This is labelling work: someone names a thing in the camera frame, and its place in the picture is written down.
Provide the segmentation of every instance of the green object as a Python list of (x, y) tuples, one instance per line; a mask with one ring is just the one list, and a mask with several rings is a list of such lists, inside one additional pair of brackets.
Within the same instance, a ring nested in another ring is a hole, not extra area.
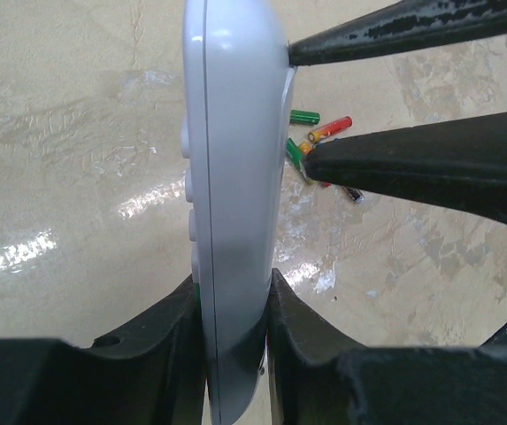
[(295, 166), (309, 184), (315, 183), (315, 181), (310, 179), (304, 171), (303, 152), (298, 148), (298, 146), (296, 146), (295, 141), (290, 138), (287, 140), (287, 156), (290, 159), (290, 162), (292, 162), (292, 165)]
[(317, 112), (298, 111), (293, 109), (290, 112), (291, 124), (304, 124), (307, 126), (315, 126), (320, 122), (320, 114)]

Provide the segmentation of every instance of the white button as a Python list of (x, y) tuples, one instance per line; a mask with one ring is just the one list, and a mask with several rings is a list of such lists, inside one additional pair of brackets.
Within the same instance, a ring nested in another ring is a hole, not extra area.
[(184, 191), (186, 192), (186, 202), (192, 202), (192, 174), (190, 168), (184, 175)]
[(196, 215), (194, 209), (190, 210), (188, 215), (188, 233), (190, 234), (190, 240), (196, 242)]
[(181, 143), (182, 157), (186, 159), (190, 158), (190, 140), (188, 137), (188, 121), (186, 119), (186, 115), (184, 117), (184, 121), (182, 121)]
[(198, 261), (198, 245), (196, 243), (192, 243), (192, 282), (198, 283), (198, 278), (200, 277), (200, 263)]

